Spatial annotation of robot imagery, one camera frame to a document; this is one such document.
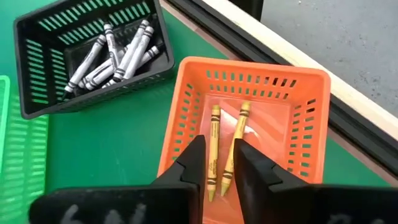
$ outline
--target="concrete floor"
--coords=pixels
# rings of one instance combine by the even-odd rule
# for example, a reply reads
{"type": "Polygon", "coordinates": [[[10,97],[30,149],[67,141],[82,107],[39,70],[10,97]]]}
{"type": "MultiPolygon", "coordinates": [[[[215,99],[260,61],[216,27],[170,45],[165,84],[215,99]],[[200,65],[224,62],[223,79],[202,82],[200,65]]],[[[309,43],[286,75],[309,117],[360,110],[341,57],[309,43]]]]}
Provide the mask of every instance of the concrete floor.
{"type": "Polygon", "coordinates": [[[264,0],[261,22],[398,116],[398,1],[264,0]]]}

